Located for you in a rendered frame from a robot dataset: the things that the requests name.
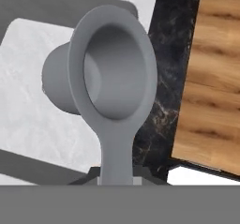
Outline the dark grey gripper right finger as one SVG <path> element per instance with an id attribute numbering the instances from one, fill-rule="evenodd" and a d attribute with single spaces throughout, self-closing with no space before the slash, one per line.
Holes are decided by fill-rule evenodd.
<path id="1" fill-rule="evenodd" d="M 167 186 L 168 183 L 152 175 L 148 167 L 135 166 L 133 168 L 134 186 Z"/>

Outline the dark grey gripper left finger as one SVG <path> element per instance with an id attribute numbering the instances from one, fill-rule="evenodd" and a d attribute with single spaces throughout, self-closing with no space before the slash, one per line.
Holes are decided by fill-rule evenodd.
<path id="1" fill-rule="evenodd" d="M 83 177 L 70 183 L 71 186 L 96 185 L 100 174 L 100 167 L 91 167 L 89 172 Z"/>

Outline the grey measuring cup with handle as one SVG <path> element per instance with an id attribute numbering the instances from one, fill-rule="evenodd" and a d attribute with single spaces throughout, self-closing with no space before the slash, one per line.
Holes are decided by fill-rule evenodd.
<path id="1" fill-rule="evenodd" d="M 82 117 L 101 147 L 99 183 L 133 184 L 132 144 L 152 110 L 157 61 L 143 26 L 129 11 L 95 7 L 74 29 L 70 42 L 44 62 L 42 89 L 63 112 Z"/>

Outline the grey sink with pale basin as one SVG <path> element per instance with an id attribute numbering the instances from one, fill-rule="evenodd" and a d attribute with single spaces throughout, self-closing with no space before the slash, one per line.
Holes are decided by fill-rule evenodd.
<path id="1" fill-rule="evenodd" d="M 87 12 L 106 5 L 123 8 L 139 21 L 136 6 L 127 0 L 0 0 L 0 50 L 8 29 L 19 20 L 65 26 L 74 32 Z M 0 62 L 1 139 L 34 144 L 52 136 L 64 140 L 71 134 L 71 129 L 56 117 L 63 111 L 50 102 L 42 89 L 42 69 L 52 51 L 45 57 L 31 51 L 24 64 L 11 61 L 2 65 Z"/>

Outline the white cupboard panel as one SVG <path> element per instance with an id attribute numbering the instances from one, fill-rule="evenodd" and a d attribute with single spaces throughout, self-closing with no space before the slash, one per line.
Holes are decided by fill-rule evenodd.
<path id="1" fill-rule="evenodd" d="M 240 181 L 184 167 L 170 170 L 167 181 L 174 186 L 240 186 Z"/>

